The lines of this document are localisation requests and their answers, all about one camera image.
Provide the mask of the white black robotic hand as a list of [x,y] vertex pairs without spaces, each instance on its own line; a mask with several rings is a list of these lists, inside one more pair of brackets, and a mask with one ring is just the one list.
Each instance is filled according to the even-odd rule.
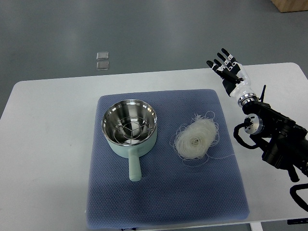
[[224,48],[217,56],[218,60],[208,60],[206,64],[222,79],[227,95],[234,98],[240,107],[256,101],[257,95],[251,89],[251,81],[244,66]]

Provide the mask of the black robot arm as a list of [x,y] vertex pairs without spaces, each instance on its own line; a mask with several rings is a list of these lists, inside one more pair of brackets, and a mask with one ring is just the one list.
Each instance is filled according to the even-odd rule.
[[273,110],[254,93],[239,99],[242,111],[247,115],[247,133],[255,143],[251,149],[263,151],[262,160],[277,169],[287,170],[292,182],[298,182],[296,169],[308,174],[308,131],[294,120]]

